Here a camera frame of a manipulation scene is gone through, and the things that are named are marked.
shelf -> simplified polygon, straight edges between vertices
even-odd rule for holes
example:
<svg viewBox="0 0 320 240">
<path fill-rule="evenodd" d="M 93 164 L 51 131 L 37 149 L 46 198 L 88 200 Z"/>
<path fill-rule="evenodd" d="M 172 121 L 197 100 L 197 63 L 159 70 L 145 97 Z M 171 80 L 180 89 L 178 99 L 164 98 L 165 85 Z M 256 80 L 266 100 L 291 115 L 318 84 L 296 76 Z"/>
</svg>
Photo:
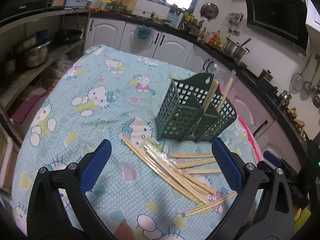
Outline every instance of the shelf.
<svg viewBox="0 0 320 240">
<path fill-rule="evenodd" d="M 12 82 L 10 87 L 6 92 L 0 95 L 0 101 L 3 105 L 4 109 L 7 111 L 12 103 L 16 100 L 18 95 L 30 84 L 37 75 L 39 75 L 42 71 L 44 71 L 49 65 L 59 59 L 62 55 L 66 54 L 70 50 L 75 47 L 82 45 L 84 40 L 79 40 L 73 44 L 63 45 L 53 51 L 51 51 L 48 55 L 48 59 L 41 66 L 30 69 L 23 74 L 21 74 L 15 81 Z"/>
<path fill-rule="evenodd" d="M 77 13 L 86 13 L 86 12 L 90 12 L 90 9 L 77 9 Z M 21 24 L 25 24 L 27 22 L 31 22 L 31 21 L 37 21 L 40 20 L 42 18 L 46 18 L 46 17 L 51 17 L 51 16 L 56 16 L 56 15 L 65 15 L 65 14 L 72 14 L 72 13 L 76 13 L 75 10 L 73 9 L 64 9 L 64 10 L 58 10 L 58 11 L 51 11 L 51 12 L 43 12 L 43 13 L 38 13 L 35 15 L 31 15 L 31 16 L 27 16 L 24 18 L 21 18 L 19 20 L 13 21 L 8 23 L 7 25 L 4 25 L 0 28 L 0 34 L 5 33 L 6 31 L 17 27 Z"/>
</svg>

polka dot pattern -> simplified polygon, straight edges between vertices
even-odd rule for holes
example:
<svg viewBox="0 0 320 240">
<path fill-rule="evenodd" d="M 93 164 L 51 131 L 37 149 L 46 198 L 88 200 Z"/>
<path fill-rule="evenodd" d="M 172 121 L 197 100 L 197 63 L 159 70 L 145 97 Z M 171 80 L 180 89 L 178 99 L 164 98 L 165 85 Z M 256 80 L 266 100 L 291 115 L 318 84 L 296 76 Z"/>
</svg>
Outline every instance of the polka dot pattern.
<svg viewBox="0 0 320 240">
<path fill-rule="evenodd" d="M 188 78 L 193 73 L 153 60 L 152 67 L 146 65 L 136 55 L 116 51 L 106 46 L 89 49 L 89 53 L 76 62 L 81 65 L 81 73 L 76 79 L 61 79 L 48 99 L 52 106 L 49 118 L 56 121 L 55 129 L 40 138 L 40 143 L 34 147 L 30 143 L 31 129 L 29 129 L 19 152 L 15 169 L 12 199 L 15 205 L 28 206 L 32 185 L 28 190 L 21 190 L 19 184 L 21 174 L 27 173 L 34 181 L 36 173 L 42 166 L 61 164 L 67 165 L 79 160 L 93 151 L 100 142 L 107 138 L 112 144 L 112 155 L 103 169 L 96 185 L 86 196 L 105 225 L 114 232 L 118 222 L 110 219 L 112 212 L 119 211 L 126 218 L 129 226 L 137 227 L 137 217 L 145 214 L 156 222 L 157 230 L 163 236 L 174 230 L 181 230 L 180 237 L 187 239 L 205 239 L 212 231 L 212 225 L 217 225 L 234 201 L 228 199 L 224 204 L 223 214 L 215 211 L 208 214 L 197 214 L 186 219 L 186 228 L 180 229 L 173 222 L 177 214 L 195 208 L 186 198 L 174 198 L 170 186 L 154 176 L 153 172 L 140 161 L 118 138 L 118 135 L 130 130 L 130 124 L 136 117 L 141 118 L 151 128 L 151 136 L 157 136 L 155 118 L 170 84 L 170 76 Z M 125 68 L 124 73 L 112 73 L 105 65 L 106 59 L 118 59 Z M 134 75 L 148 76 L 151 92 L 138 92 L 132 85 Z M 107 107 L 95 107 L 89 117 L 80 116 L 72 101 L 76 97 L 87 97 L 90 90 L 104 86 L 106 91 L 112 91 L 116 100 L 112 100 Z M 130 101 L 130 97 L 137 97 L 137 102 Z M 257 160 L 247 138 L 242 133 L 239 121 L 225 129 L 220 137 L 227 142 L 230 150 L 238 151 L 244 162 L 256 163 Z M 64 141 L 71 130 L 76 131 L 75 140 L 65 146 Z M 176 142 L 173 140 L 160 141 L 161 145 L 169 148 L 169 152 L 211 152 L 211 145 L 207 142 Z M 123 167 L 129 165 L 138 173 L 138 178 L 130 183 L 124 181 Z M 217 163 L 207 164 L 197 168 L 218 168 Z M 224 176 L 210 174 L 205 178 L 212 188 L 222 192 L 231 192 Z M 147 208 L 152 202 L 156 208 Z M 69 204 L 66 211 L 72 224 L 81 229 L 72 207 Z"/>
</svg>

black countertop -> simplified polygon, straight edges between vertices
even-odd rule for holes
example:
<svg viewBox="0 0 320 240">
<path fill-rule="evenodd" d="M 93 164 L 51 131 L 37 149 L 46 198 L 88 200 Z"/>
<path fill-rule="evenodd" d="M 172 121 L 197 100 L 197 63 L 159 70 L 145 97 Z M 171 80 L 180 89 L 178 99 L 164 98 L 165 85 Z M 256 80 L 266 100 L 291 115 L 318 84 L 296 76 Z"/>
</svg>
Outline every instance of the black countertop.
<svg viewBox="0 0 320 240">
<path fill-rule="evenodd" d="M 286 133 L 289 141 L 291 142 L 291 145 L 295 150 L 301 165 L 303 164 L 303 161 L 305 159 L 306 143 L 302 140 L 300 134 L 298 133 L 292 122 L 287 118 L 285 112 L 276 105 L 275 100 L 272 100 L 265 92 L 263 92 L 258 87 L 258 83 L 256 82 L 257 77 L 248 69 L 240 69 L 239 67 L 237 67 L 233 63 L 233 59 L 229 55 L 217 48 L 209 47 L 203 43 L 198 42 L 196 40 L 196 37 L 194 36 L 179 32 L 178 30 L 170 28 L 166 25 L 154 24 L 153 22 L 143 17 L 103 11 L 92 13 L 91 17 L 121 20 L 134 24 L 144 24 L 145 26 L 153 27 L 158 31 L 175 35 L 197 45 L 212 57 L 217 59 L 219 62 L 221 62 L 223 65 L 225 65 L 228 69 L 236 70 L 236 76 L 238 77 L 238 79 L 258 98 L 260 103 L 262 103 L 262 105 L 269 112 L 272 118 L 279 123 L 283 131 Z"/>
</svg>

black handle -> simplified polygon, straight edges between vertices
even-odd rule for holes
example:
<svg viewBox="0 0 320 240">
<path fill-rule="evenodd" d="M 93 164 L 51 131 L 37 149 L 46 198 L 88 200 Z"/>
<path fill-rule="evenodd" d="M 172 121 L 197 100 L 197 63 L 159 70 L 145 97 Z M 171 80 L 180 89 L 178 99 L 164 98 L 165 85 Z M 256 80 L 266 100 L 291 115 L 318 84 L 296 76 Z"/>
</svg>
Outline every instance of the black handle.
<svg viewBox="0 0 320 240">
<path fill-rule="evenodd" d="M 210 66 L 211 63 L 213 63 L 213 61 L 211 61 L 211 62 L 208 64 L 207 68 L 205 69 L 205 72 L 206 72 L 206 73 L 208 72 L 208 67 Z"/>
<path fill-rule="evenodd" d="M 162 42 L 163 42 L 163 40 L 164 40 L 164 36 L 165 36 L 165 35 L 162 36 L 162 41 L 160 42 L 160 46 L 162 45 Z"/>
<path fill-rule="evenodd" d="M 93 24 L 94 20 L 92 20 L 91 25 L 90 25 L 90 31 L 92 31 L 92 24 Z"/>
<path fill-rule="evenodd" d="M 158 41 L 159 34 L 160 34 L 160 33 L 158 33 L 158 34 L 157 34 L 157 38 L 156 38 L 155 44 L 156 44 L 156 43 L 157 43 L 157 41 Z"/>
<path fill-rule="evenodd" d="M 256 136 L 256 134 L 261 130 L 261 128 L 264 126 L 264 125 L 266 125 L 266 124 L 268 124 L 268 120 L 265 120 L 264 122 L 263 122 L 263 124 L 261 124 L 254 132 L 253 132 L 253 137 L 255 137 Z"/>
<path fill-rule="evenodd" d="M 204 63 L 203 63 L 203 66 L 202 66 L 202 69 L 204 70 L 204 65 L 207 63 L 207 61 L 209 61 L 210 59 L 207 59 Z"/>
</svg>

range hood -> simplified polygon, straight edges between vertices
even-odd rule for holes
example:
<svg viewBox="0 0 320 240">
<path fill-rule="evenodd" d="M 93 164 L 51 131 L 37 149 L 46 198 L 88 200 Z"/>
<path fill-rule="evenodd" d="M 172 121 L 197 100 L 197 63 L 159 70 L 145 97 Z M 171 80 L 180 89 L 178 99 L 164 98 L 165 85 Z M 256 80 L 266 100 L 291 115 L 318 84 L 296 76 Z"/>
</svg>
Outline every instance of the range hood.
<svg viewBox="0 0 320 240">
<path fill-rule="evenodd" d="M 247 26 L 272 34 L 306 56 L 305 0 L 246 0 Z"/>
</svg>

